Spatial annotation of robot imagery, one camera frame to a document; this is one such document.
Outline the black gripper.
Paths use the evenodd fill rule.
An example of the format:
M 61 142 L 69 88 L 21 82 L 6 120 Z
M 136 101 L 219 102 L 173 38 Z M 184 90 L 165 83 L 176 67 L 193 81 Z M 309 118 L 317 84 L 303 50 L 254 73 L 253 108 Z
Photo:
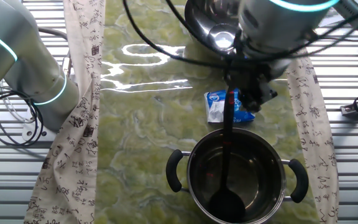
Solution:
M 271 89 L 262 68 L 258 65 L 244 65 L 233 59 L 225 59 L 224 81 L 228 92 L 239 92 L 242 107 L 250 112 L 259 112 L 261 106 L 275 98 L 278 93 Z

